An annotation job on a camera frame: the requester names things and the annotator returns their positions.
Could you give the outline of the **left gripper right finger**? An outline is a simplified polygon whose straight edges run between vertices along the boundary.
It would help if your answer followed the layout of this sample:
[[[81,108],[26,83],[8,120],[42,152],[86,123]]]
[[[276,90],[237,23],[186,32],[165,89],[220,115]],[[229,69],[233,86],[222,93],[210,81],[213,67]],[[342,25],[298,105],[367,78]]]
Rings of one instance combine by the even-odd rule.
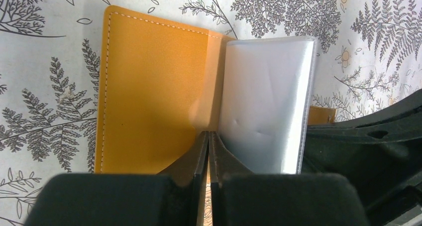
[[[223,203],[224,176],[252,174],[224,145],[215,131],[209,132],[209,164],[211,177],[211,205],[214,226],[224,226],[225,213]]]

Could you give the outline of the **yellow leather card holder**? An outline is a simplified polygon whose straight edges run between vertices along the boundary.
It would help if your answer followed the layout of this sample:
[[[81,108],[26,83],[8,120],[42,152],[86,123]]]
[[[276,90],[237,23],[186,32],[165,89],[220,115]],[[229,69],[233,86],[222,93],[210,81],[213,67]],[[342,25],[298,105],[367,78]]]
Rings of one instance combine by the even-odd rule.
[[[235,40],[111,5],[104,12],[96,173],[155,174],[203,131],[254,173],[301,171],[319,41]]]

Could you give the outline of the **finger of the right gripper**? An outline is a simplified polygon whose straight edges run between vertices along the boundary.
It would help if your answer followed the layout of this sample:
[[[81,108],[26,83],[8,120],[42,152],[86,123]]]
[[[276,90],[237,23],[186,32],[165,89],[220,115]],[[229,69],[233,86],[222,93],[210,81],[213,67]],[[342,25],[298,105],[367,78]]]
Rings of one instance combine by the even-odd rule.
[[[383,226],[422,204],[422,92],[356,119],[311,125],[303,173],[336,173]]]

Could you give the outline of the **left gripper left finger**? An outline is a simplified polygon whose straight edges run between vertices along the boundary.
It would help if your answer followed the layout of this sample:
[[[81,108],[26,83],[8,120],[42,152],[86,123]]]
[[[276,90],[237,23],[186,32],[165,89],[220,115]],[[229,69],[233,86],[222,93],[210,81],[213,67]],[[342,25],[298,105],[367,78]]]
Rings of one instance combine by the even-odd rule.
[[[204,224],[208,159],[209,132],[203,131],[185,154],[159,172],[171,179],[161,211],[160,225]]]

